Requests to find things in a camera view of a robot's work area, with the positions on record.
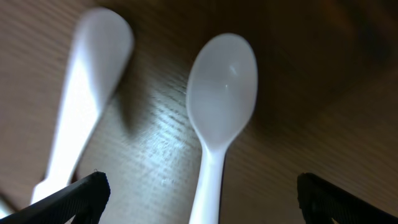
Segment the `white plastic fork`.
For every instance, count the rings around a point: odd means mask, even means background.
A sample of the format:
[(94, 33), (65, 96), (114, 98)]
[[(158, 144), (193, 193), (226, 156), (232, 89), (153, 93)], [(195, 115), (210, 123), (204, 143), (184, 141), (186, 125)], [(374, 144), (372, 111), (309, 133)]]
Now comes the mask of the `white plastic fork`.
[(86, 11), (75, 29), (57, 123), (36, 203), (70, 185), (80, 157), (113, 95), (134, 49), (127, 21), (105, 7)]

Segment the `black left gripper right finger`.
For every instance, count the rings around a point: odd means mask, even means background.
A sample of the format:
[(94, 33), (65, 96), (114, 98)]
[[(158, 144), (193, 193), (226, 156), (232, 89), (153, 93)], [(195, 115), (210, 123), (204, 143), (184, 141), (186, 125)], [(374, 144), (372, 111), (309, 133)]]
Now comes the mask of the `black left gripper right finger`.
[(297, 192), (306, 224), (397, 224), (397, 217), (313, 173), (302, 173), (297, 177)]

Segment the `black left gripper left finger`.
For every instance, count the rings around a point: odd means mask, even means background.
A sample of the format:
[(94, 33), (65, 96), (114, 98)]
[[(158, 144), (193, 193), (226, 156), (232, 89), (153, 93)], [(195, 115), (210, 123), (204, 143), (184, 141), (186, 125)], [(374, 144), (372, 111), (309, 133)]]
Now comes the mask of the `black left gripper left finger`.
[(110, 193), (106, 174), (94, 172), (1, 219), (1, 224), (98, 224)]

